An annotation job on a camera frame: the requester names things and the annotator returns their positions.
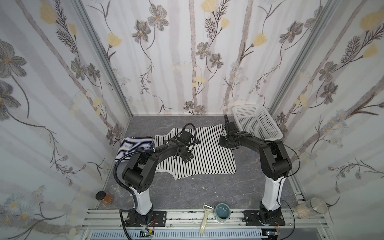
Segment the black white striped tank top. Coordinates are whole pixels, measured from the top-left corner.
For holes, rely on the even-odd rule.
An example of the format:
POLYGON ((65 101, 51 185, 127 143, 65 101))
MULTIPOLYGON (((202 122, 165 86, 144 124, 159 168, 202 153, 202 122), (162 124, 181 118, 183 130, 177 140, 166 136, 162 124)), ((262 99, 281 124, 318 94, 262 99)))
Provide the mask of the black white striped tank top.
POLYGON ((168 173, 175 180, 193 175, 235 174, 236 162, 231 149, 219 145, 220 136, 225 134, 222 124, 197 128, 200 140, 192 154, 194 158, 185 163, 181 157, 170 157, 157 166, 157 173, 168 173))

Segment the blue white striped tank top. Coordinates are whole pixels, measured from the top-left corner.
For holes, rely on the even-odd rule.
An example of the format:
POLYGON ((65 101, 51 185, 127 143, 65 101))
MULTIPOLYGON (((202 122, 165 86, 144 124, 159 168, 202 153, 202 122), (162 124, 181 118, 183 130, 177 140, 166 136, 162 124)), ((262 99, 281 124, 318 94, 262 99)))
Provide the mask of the blue white striped tank top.
POLYGON ((126 137, 121 141, 115 161, 117 162, 124 155, 134 152, 136 149, 152 149, 154 140, 152 137, 126 137))

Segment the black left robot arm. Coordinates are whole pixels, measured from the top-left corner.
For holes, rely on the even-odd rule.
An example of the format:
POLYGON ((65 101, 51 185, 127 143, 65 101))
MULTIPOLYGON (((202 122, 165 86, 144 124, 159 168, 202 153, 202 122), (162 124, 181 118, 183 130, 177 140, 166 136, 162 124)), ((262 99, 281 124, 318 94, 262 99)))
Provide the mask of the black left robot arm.
POLYGON ((182 130, 175 137, 166 140, 163 145, 147 150, 138 148, 125 154, 115 163, 115 181, 129 191, 134 199, 135 215, 130 218, 131 221, 143 226, 149 225, 153 220, 154 207, 149 187, 154 180, 158 164, 171 157, 180 157, 184 163, 188 163, 194 158, 193 150, 199 143, 196 131, 191 134, 182 130))

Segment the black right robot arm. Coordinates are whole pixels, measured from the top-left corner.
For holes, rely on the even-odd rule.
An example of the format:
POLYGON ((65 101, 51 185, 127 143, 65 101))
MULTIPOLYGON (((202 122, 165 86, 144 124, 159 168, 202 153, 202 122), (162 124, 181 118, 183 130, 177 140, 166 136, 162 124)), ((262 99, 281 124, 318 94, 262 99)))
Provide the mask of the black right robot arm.
POLYGON ((219 145, 231 150, 239 147, 248 148, 260 156, 260 164, 266 177, 265 190, 256 217, 248 217, 248 223, 263 226, 284 226, 281 207, 281 189, 292 169, 292 162, 282 141, 267 141, 240 131, 235 122, 225 116, 224 136, 220 136, 219 145))

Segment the white plastic laundry basket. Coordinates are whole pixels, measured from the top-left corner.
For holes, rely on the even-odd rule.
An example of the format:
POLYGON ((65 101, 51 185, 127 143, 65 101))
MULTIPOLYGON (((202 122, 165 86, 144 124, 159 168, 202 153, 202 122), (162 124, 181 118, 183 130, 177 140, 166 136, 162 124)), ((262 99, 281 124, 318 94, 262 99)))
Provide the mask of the white plastic laundry basket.
POLYGON ((260 104, 232 107, 235 122, 240 131, 245 131, 266 141, 283 138, 283 133, 267 109, 260 104))

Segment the teal ceramic cup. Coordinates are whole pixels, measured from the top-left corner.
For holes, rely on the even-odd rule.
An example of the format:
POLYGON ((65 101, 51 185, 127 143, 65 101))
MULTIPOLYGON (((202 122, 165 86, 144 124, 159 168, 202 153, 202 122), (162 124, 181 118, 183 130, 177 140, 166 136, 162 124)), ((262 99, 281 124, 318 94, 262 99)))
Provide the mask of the teal ceramic cup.
POLYGON ((215 208, 215 219, 223 223, 227 221, 231 216, 231 209, 227 204, 219 203, 215 208))

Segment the amber spice jar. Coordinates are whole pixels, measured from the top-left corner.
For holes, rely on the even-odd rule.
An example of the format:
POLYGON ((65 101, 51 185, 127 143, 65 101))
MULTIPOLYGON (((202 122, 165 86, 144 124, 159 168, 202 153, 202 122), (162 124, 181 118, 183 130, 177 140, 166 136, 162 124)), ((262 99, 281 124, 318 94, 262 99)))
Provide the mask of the amber spice jar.
POLYGON ((103 203, 104 205, 110 205, 114 201, 114 197, 111 194, 106 193, 104 191, 97 192, 95 195, 95 198, 101 203, 103 203))

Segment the clear glass jar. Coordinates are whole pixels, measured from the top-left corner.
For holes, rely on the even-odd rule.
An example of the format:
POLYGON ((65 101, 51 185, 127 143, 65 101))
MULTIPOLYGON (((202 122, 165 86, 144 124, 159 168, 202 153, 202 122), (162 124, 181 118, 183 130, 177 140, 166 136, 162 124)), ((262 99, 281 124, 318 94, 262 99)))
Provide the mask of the clear glass jar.
POLYGON ((327 204, 320 198, 314 197, 302 204, 295 206, 295 213, 301 219, 308 219, 328 212, 327 204))

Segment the cream handled peeler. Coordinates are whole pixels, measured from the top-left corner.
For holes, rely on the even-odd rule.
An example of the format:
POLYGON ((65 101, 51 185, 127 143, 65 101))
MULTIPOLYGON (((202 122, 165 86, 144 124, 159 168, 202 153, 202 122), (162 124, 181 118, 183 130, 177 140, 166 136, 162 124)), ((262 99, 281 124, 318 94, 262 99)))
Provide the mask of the cream handled peeler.
POLYGON ((204 210, 204 217, 203 217, 203 220, 202 220, 202 223, 201 223, 201 226, 200 226, 200 234, 203 235, 205 230, 206 230, 206 226, 207 226, 207 221, 208 221, 208 217, 211 213, 214 212, 214 208, 207 205, 207 204, 203 204, 203 210, 204 210))

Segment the aluminium mounting rail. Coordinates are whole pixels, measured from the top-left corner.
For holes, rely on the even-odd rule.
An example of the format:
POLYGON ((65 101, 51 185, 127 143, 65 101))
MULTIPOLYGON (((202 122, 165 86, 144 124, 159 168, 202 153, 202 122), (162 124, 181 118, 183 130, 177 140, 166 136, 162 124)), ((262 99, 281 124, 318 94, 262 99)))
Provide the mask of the aluminium mounting rail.
MULTIPOLYGON (((133 240, 333 240, 334 236, 322 216, 300 219, 290 210, 283 210, 284 226, 251 226, 244 219, 243 209, 233 209, 231 217, 221 223, 211 213, 206 230, 200 233, 205 212, 200 210, 167 210, 163 225, 129 227, 133 240)), ((124 240, 120 215, 117 210, 89 210, 82 224, 78 240, 124 240)))

